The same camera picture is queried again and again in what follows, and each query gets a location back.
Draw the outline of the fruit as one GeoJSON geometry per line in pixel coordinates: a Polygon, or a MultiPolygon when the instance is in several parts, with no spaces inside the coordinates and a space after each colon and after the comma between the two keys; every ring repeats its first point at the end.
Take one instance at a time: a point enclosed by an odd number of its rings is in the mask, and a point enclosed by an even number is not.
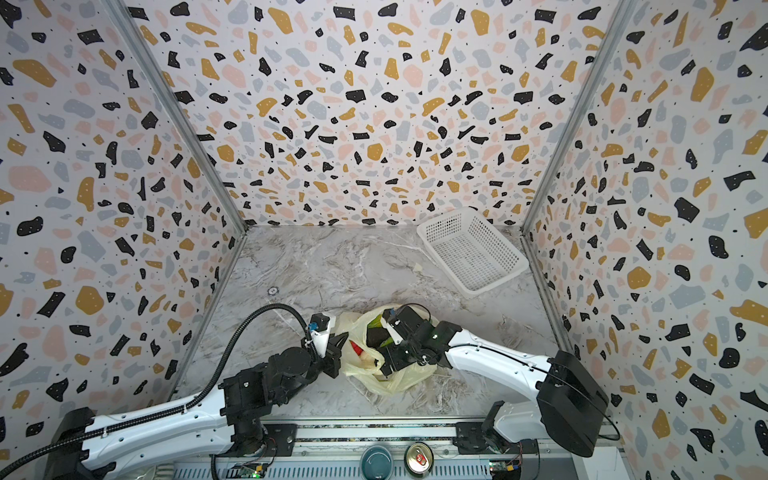
{"type": "Polygon", "coordinates": [[[370,358],[370,355],[354,341],[350,340],[349,345],[351,346],[351,348],[353,349],[357,357],[360,358],[362,361],[368,360],[370,358]]]}

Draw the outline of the yellow plastic bag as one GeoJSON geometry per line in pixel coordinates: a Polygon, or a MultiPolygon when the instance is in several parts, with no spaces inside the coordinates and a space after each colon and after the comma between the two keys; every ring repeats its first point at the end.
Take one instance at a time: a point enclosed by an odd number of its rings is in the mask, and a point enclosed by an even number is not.
{"type": "Polygon", "coordinates": [[[385,309],[399,307],[399,304],[387,304],[376,307],[365,313],[346,311],[336,320],[333,332],[349,334],[348,340],[342,347],[340,373],[355,378],[371,393],[377,395],[394,395],[405,392],[409,388],[425,381],[436,371],[436,365],[419,365],[413,363],[403,369],[384,373],[388,368],[386,357],[376,348],[369,346],[372,338],[372,328],[381,327],[384,330],[384,342],[393,345],[388,332],[381,325],[381,314],[385,309]],[[352,340],[362,347],[369,355],[368,360],[362,361],[357,357],[349,341],[352,340]]]}

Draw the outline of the white plastic mesh basket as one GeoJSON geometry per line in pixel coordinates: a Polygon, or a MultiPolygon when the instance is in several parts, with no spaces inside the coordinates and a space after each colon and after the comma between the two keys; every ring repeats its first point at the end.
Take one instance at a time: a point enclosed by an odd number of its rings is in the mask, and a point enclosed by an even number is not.
{"type": "Polygon", "coordinates": [[[430,257],[467,297],[497,288],[529,268],[519,249],[472,208],[429,219],[417,227],[417,234],[430,257]]]}

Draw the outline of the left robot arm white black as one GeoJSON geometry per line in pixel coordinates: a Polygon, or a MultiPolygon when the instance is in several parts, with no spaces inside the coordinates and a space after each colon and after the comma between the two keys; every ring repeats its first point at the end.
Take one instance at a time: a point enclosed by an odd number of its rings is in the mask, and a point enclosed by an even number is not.
{"type": "Polygon", "coordinates": [[[114,479],[190,455],[255,453],[267,443],[262,418],[321,374],[335,378],[348,335],[312,333],[310,341],[199,393],[123,414],[68,413],[54,437],[47,479],[114,479]]]}

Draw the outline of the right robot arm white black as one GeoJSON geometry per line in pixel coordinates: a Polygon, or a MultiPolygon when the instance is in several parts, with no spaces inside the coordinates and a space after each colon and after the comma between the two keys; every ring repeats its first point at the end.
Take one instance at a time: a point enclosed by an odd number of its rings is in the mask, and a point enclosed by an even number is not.
{"type": "Polygon", "coordinates": [[[483,437],[497,450],[548,436],[589,458],[608,419],[608,396],[575,355],[560,350],[547,357],[494,344],[457,324],[432,322],[419,305],[385,308],[364,323],[359,345],[378,354],[375,365],[385,379],[412,366],[440,366],[486,377],[524,396],[522,409],[500,401],[486,416],[483,437]]]}

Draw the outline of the left green circuit board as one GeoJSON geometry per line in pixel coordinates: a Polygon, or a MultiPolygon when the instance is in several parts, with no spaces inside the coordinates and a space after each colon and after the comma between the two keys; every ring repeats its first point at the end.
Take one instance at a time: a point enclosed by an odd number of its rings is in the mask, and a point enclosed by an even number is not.
{"type": "Polygon", "coordinates": [[[268,464],[260,462],[238,463],[227,472],[228,479],[265,479],[268,464]]]}

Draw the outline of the green circuit board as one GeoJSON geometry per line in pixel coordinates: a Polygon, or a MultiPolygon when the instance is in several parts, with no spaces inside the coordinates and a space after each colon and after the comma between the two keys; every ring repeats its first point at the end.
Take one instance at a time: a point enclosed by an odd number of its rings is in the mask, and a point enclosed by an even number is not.
{"type": "Polygon", "coordinates": [[[265,479],[268,464],[260,462],[238,463],[227,472],[228,479],[265,479]]]}
{"type": "Polygon", "coordinates": [[[520,460],[490,461],[489,471],[492,480],[520,480],[522,475],[520,460]]]}

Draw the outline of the metal drink can top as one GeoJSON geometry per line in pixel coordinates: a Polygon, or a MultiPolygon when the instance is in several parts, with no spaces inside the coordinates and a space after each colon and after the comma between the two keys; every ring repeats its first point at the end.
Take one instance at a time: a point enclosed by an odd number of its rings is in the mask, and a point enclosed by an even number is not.
{"type": "Polygon", "coordinates": [[[434,467],[434,453],[424,442],[415,442],[404,453],[404,467],[416,479],[428,477],[434,467]]]}

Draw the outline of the teal round cup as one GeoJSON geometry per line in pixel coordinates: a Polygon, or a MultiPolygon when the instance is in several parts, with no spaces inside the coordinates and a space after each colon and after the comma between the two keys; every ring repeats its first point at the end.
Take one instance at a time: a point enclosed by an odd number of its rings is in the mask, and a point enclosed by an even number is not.
{"type": "Polygon", "coordinates": [[[361,456],[360,471],[365,480],[389,480],[394,472],[390,451],[382,445],[369,447],[361,456]]]}

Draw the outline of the right green circuit board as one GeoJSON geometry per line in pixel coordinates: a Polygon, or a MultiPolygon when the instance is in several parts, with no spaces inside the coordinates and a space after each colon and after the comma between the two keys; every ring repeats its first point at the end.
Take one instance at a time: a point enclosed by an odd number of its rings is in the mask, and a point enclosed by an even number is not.
{"type": "Polygon", "coordinates": [[[492,480],[520,480],[522,475],[520,460],[490,461],[489,471],[492,480]]]}

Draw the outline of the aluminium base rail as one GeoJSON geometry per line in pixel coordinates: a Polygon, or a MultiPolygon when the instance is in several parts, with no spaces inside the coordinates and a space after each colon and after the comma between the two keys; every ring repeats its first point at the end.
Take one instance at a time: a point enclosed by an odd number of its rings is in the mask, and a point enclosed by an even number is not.
{"type": "Polygon", "coordinates": [[[228,479],[235,464],[267,463],[265,479],[360,479],[361,456],[373,445],[386,447],[394,461],[393,478],[411,479],[404,453],[415,442],[434,453],[429,479],[491,479],[490,461],[520,460],[521,479],[596,479],[604,461],[576,456],[554,441],[525,440],[503,453],[480,449],[477,417],[447,418],[279,418],[265,420],[271,451],[254,457],[223,457],[216,462],[192,456],[173,464],[173,479],[228,479]]]}

